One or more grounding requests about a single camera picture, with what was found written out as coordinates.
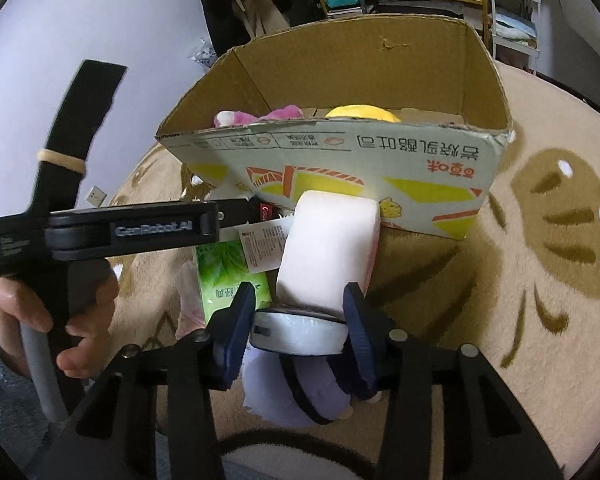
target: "wall socket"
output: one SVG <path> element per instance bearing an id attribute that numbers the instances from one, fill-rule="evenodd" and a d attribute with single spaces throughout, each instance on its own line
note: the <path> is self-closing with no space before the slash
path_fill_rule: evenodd
<path id="1" fill-rule="evenodd" d="M 103 190 L 97 186 L 93 186 L 85 200 L 94 207 L 100 207 L 106 197 L 107 194 Z"/>

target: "white label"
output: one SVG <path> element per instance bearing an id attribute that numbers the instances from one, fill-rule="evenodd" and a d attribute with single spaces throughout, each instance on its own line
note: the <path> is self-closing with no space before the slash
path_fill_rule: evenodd
<path id="1" fill-rule="evenodd" d="M 242 250 L 251 274 L 280 267 L 292 216 L 248 224 L 239 231 Z"/>

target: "white roll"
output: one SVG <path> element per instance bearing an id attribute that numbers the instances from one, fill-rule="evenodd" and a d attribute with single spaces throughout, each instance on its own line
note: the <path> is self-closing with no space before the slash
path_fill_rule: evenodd
<path id="1" fill-rule="evenodd" d="M 349 282 L 366 292 L 378 235 L 378 202 L 369 198 L 306 191 L 296 205 L 276 291 L 282 303 L 318 306 L 342 318 Z"/>

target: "torn cardboard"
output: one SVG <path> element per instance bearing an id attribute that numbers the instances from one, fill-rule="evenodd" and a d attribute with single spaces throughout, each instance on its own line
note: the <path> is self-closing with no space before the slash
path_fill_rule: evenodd
<path id="1" fill-rule="evenodd" d="M 304 120 L 212 128 L 222 110 Z M 334 118 L 370 104 L 401 123 Z M 181 99 L 157 139 L 213 186 L 285 208 L 308 189 L 378 200 L 384 225 L 463 238 L 511 131 L 484 45 L 462 20 L 374 15 L 312 23 L 234 48 Z"/>

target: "bolt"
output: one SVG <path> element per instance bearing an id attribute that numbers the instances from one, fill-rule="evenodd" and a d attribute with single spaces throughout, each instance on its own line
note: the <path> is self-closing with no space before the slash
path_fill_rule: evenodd
<path id="1" fill-rule="evenodd" d="M 196 343 L 203 343 L 205 341 L 208 341 L 210 337 L 211 334 L 207 332 L 204 328 L 199 328 L 191 333 L 191 338 Z"/>
<path id="2" fill-rule="evenodd" d="M 125 359 L 129 359 L 130 357 L 135 357 L 138 355 L 139 351 L 140 351 L 140 347 L 138 345 L 133 345 L 133 344 L 124 345 L 122 347 L 122 357 L 124 357 Z"/>
<path id="3" fill-rule="evenodd" d="M 476 345 L 472 345 L 471 343 L 465 343 L 460 347 L 460 352 L 465 357 L 478 357 L 480 351 Z"/>
<path id="4" fill-rule="evenodd" d="M 393 330 L 391 330 L 391 332 L 389 332 L 389 339 L 397 343 L 407 341 L 408 337 L 409 336 L 407 335 L 407 333 L 401 328 L 394 328 Z"/>

